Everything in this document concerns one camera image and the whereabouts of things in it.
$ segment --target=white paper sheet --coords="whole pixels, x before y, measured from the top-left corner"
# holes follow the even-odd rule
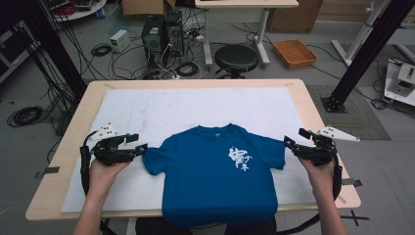
[[[298,135],[301,121],[287,88],[200,88],[109,90],[91,132],[110,122],[119,134],[139,133],[139,141],[125,149],[148,143],[159,147],[172,134],[202,125],[234,123],[248,132],[298,143],[308,141]],[[88,143],[92,148],[96,142]],[[80,160],[70,180],[62,212],[80,212],[84,202],[80,180]],[[272,170],[280,205],[314,203],[306,172],[286,149],[284,170]],[[141,157],[117,177],[104,211],[161,209],[164,175],[150,175]]]

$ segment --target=white desk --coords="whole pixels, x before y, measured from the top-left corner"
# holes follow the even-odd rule
[[[231,22],[260,22],[260,30],[258,36],[254,38],[255,47],[259,53],[259,58],[262,66],[268,66],[269,59],[266,55],[265,49],[262,44],[263,33],[265,32],[266,21],[268,20],[269,8],[293,8],[297,7],[299,3],[297,0],[224,0],[224,1],[201,1],[195,0],[196,6],[199,8],[207,9],[205,11],[205,63],[208,67],[213,65],[210,44],[208,24],[211,21],[211,15],[226,15],[227,19]],[[262,9],[260,19],[253,18],[253,9]]]
[[[88,85],[85,95],[74,114],[67,132],[49,167],[58,166],[59,172],[48,173],[42,179],[26,212],[29,220],[77,218],[78,213],[62,213],[61,207],[69,189],[70,177],[79,157],[79,146],[88,135],[92,123],[99,113],[103,98],[112,89],[172,89],[172,88],[238,88],[238,87],[286,87],[297,108],[305,129],[317,131],[324,127],[305,85],[299,79],[226,79],[226,80],[136,80],[94,81]],[[343,178],[349,178],[344,168]],[[360,199],[352,185],[343,187],[338,208],[356,208]],[[316,210],[315,205],[280,206],[279,211]],[[160,216],[161,210],[106,211],[103,217]]]

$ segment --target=t-shirt sleeve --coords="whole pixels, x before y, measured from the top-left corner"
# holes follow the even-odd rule
[[[251,136],[262,160],[270,167],[283,169],[285,165],[284,142],[255,134]]]
[[[148,148],[143,155],[143,163],[147,171],[156,175],[172,166],[176,155],[174,135],[165,139],[159,148]]]

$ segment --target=white graphic print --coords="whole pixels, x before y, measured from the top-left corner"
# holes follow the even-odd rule
[[[238,148],[229,149],[229,157],[235,161],[235,167],[239,168],[239,165],[242,165],[241,169],[243,171],[247,171],[249,169],[247,163],[252,158],[251,156],[247,155],[248,151],[246,150],[238,150]]]

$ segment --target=black metal pole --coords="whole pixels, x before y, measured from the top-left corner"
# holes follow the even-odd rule
[[[414,5],[415,0],[391,0],[335,90],[329,98],[322,98],[327,112],[337,112],[344,106],[347,96]]]
[[[68,84],[74,95],[74,102],[79,103],[87,86],[38,1],[42,0],[18,0],[16,5],[30,32],[43,45]]]

